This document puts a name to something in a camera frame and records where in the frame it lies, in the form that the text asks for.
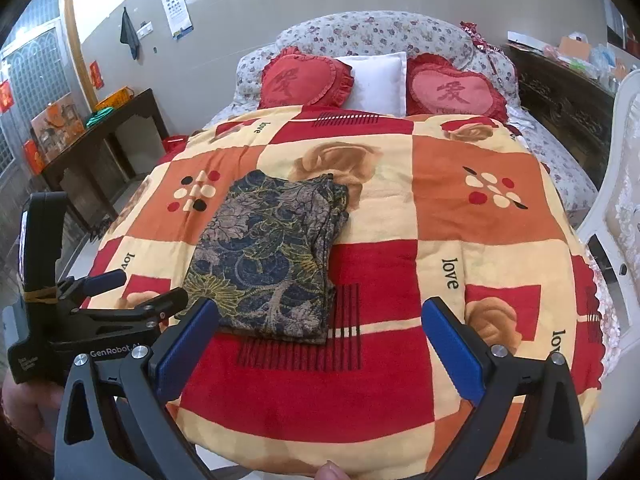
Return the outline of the person's left hand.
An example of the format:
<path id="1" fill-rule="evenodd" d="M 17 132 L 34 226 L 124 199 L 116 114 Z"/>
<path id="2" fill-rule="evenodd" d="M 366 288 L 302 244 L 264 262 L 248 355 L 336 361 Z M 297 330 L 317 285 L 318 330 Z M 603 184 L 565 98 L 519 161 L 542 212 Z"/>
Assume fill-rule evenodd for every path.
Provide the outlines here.
<path id="1" fill-rule="evenodd" d="M 22 382 L 17 384 L 11 372 L 2 385 L 2 412 L 10 426 L 28 443 L 51 453 L 54 435 L 46 426 L 43 411 L 58 412 L 63 388 L 54 382 Z"/>

